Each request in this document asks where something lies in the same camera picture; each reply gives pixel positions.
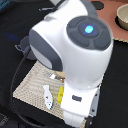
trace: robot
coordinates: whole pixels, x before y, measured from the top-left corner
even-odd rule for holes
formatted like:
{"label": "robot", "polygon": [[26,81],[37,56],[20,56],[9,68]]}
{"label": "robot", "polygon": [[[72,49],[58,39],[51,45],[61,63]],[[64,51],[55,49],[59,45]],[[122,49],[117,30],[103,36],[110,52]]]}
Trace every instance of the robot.
{"label": "robot", "polygon": [[41,64],[65,74],[65,123],[78,128],[87,118],[91,125],[114,45],[109,25],[89,1],[65,0],[32,27],[29,43]]}

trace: glowing blue eye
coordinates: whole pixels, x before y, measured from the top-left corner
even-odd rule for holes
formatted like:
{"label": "glowing blue eye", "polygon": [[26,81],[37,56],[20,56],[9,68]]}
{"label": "glowing blue eye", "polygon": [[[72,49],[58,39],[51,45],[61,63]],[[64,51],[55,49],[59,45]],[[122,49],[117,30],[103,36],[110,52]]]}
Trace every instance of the glowing blue eye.
{"label": "glowing blue eye", "polygon": [[88,25],[86,28],[85,28],[85,32],[86,33],[91,33],[93,31],[93,26],[91,25]]}

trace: wire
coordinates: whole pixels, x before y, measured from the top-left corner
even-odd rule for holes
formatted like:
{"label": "wire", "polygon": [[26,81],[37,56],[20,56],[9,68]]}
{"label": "wire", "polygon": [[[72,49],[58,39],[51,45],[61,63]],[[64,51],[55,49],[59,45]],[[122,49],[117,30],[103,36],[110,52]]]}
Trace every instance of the wire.
{"label": "wire", "polygon": [[[53,10],[52,10],[51,12],[56,11],[56,9],[57,9],[57,8],[61,5],[61,3],[63,3],[64,1],[65,1],[65,0],[61,0],[61,1],[53,8]],[[17,116],[18,116],[22,121],[24,121],[26,124],[28,124],[28,125],[30,125],[30,126],[32,126],[32,127],[43,128],[43,126],[41,126],[41,125],[37,125],[37,124],[34,124],[34,123],[32,123],[32,122],[26,120],[26,119],[19,113],[19,111],[17,110],[17,108],[16,108],[16,106],[15,106],[15,103],[14,103],[14,100],[13,100],[13,88],[14,88],[14,84],[15,84],[17,75],[18,75],[18,73],[19,73],[19,71],[20,71],[20,69],[21,69],[21,67],[22,67],[22,65],[23,65],[23,63],[24,63],[24,61],[26,60],[28,54],[30,53],[30,51],[31,51],[31,48],[29,47],[27,53],[24,55],[23,59],[21,60],[20,64],[18,65],[18,67],[17,67],[17,69],[16,69],[16,71],[15,71],[15,73],[14,73],[14,76],[13,76],[13,79],[12,79],[12,83],[11,83],[11,87],[10,87],[10,100],[11,100],[11,104],[12,104],[12,107],[13,107],[15,113],[17,114]]]}

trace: small white object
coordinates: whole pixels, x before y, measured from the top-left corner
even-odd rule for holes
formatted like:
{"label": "small white object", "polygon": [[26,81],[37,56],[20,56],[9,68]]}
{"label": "small white object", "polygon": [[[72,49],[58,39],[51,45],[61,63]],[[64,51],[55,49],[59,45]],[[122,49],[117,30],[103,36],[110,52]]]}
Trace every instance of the small white object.
{"label": "small white object", "polygon": [[51,109],[53,106],[53,98],[52,98],[52,94],[49,90],[49,85],[44,85],[44,99],[45,99],[45,105],[48,109]]}

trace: black cable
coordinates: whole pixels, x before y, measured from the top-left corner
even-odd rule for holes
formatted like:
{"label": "black cable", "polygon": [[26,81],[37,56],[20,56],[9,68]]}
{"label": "black cable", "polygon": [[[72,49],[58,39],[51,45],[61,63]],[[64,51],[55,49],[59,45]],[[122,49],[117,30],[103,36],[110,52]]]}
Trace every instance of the black cable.
{"label": "black cable", "polygon": [[[56,9],[61,5],[61,3],[63,3],[65,0],[61,0],[54,8],[51,12],[54,12],[56,11]],[[14,84],[15,84],[15,80],[17,78],[17,75],[21,69],[21,66],[23,65],[24,61],[26,60],[29,52],[31,51],[31,48],[29,47],[26,55],[23,57],[23,59],[21,60],[20,64],[18,65],[15,73],[14,73],[14,76],[13,76],[13,79],[12,79],[12,83],[11,83],[11,87],[10,87],[10,100],[11,100],[11,103],[12,103],[12,107],[15,111],[15,113],[18,115],[18,117],[23,120],[26,124],[32,126],[32,127],[36,127],[36,128],[43,128],[43,126],[41,125],[37,125],[37,124],[34,124],[34,123],[31,123],[30,121],[26,120],[17,110],[16,106],[15,106],[15,103],[14,103],[14,100],[13,100],[13,88],[14,88]]]}

